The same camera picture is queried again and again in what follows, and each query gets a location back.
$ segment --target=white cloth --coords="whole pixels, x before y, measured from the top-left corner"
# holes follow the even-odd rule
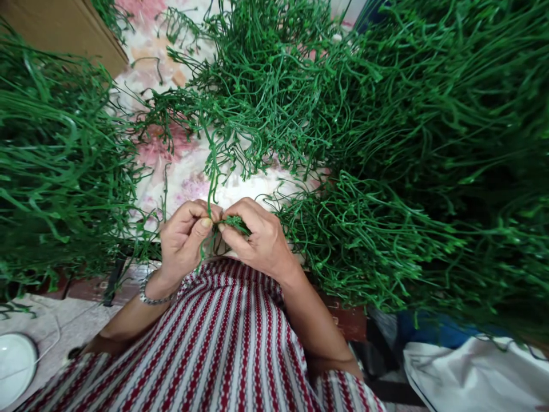
[[[431,411],[549,410],[548,360],[510,338],[473,337],[456,350],[412,342],[404,368]]]

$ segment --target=red and white striped shirt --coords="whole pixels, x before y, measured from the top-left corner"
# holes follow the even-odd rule
[[[19,410],[384,411],[349,373],[309,381],[282,303],[271,278],[232,260],[210,263],[127,352],[74,360]]]

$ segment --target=hand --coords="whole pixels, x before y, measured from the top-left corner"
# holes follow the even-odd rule
[[[210,205],[212,218],[219,221],[221,208]],[[181,282],[200,263],[200,246],[212,230],[208,204],[203,200],[187,201],[179,207],[160,232],[162,277]]]
[[[302,272],[301,265],[288,247],[278,217],[267,212],[258,203],[245,197],[223,214],[240,216],[251,235],[246,240],[233,227],[220,224],[223,240],[236,252],[242,262],[281,283],[285,277]]]

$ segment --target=white plate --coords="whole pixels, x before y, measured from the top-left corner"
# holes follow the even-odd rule
[[[21,334],[0,336],[0,410],[27,390],[36,372],[36,360],[32,340]]]

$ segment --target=silver bracelet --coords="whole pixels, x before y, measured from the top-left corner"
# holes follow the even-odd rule
[[[156,271],[152,271],[151,273],[149,273],[147,275],[147,277],[145,279],[143,279],[143,281],[141,282],[141,285],[139,286],[139,299],[143,303],[149,304],[149,305],[158,305],[158,304],[163,304],[163,303],[169,302],[177,294],[177,291],[175,291],[174,293],[169,295],[167,298],[163,298],[163,299],[149,299],[149,298],[147,298],[147,296],[145,296],[145,288],[147,287],[147,283],[149,283],[149,279],[151,278],[151,276],[153,276],[153,274],[155,272]]]

